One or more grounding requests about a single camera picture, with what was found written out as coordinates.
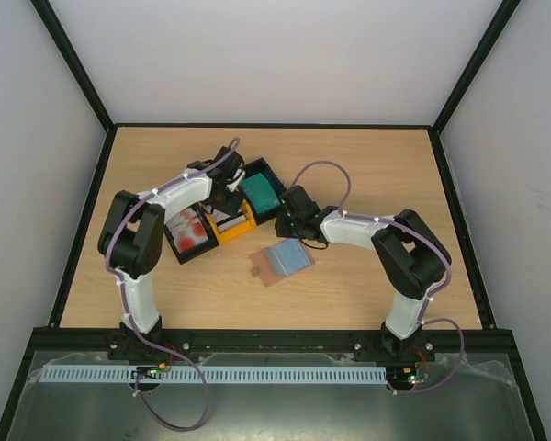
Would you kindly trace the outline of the white pink card stack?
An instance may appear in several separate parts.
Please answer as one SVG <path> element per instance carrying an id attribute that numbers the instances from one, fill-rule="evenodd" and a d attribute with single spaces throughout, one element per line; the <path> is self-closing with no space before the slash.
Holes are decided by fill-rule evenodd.
<path id="1" fill-rule="evenodd" d="M 226 232 L 238 225 L 244 224 L 248 220 L 242 210 L 240 210 L 235 215 L 228 215 L 225 212 L 214 209 L 210 214 L 210 218 L 215 223 L 216 228 L 220 233 Z"/>

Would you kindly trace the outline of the yellow bin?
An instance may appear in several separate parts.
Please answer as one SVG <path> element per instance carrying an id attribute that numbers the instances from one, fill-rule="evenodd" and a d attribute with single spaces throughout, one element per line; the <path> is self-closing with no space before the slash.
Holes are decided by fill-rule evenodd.
<path id="1" fill-rule="evenodd" d="M 251 205 L 246 199 L 242 201 L 240 210 L 234 216 L 229 216 L 210 206 L 200 204 L 208 224 L 215 234 L 219 245 L 225 244 L 257 227 Z"/>

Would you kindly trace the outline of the black bin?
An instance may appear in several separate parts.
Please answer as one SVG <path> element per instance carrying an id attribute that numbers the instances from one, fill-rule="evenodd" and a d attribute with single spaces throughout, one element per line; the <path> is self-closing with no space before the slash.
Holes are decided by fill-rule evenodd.
<path id="1" fill-rule="evenodd" d="M 164 224 L 164 234 L 180 265 L 219 246 L 206 212 L 198 204 L 173 215 Z"/>
<path id="2" fill-rule="evenodd" d="M 274 219 L 281 207 L 280 195 L 286 190 L 264 157 L 243 167 L 244 179 L 238 185 L 249 203 L 255 222 L 262 225 Z"/>

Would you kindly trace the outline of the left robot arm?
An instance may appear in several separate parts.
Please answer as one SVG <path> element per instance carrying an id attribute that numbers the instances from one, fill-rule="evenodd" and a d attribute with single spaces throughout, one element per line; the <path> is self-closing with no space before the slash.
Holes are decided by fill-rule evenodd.
<path id="1" fill-rule="evenodd" d="M 234 138 L 215 158 L 190 164 L 172 180 L 148 191 L 118 192 L 111 203 L 97 250 L 116 278 L 123 305 L 122 322 L 137 334 L 149 333 L 160 321 L 154 296 L 153 270 L 160 260 L 166 222 L 201 203 L 234 216 L 242 210 L 237 186 L 245 178 Z"/>

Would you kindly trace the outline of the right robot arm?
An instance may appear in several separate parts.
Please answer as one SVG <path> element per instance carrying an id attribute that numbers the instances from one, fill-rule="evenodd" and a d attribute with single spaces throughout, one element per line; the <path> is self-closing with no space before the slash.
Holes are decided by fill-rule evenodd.
<path id="1" fill-rule="evenodd" d="M 334 206 L 321 209 L 298 185 L 279 199 L 283 208 L 276 217 L 277 236 L 324 246 L 353 245 L 377 253 L 395 289 L 381 325 L 381 345 L 395 360 L 409 354 L 433 296 L 451 280 L 451 256 L 421 216 L 411 209 L 382 217 L 349 213 Z"/>

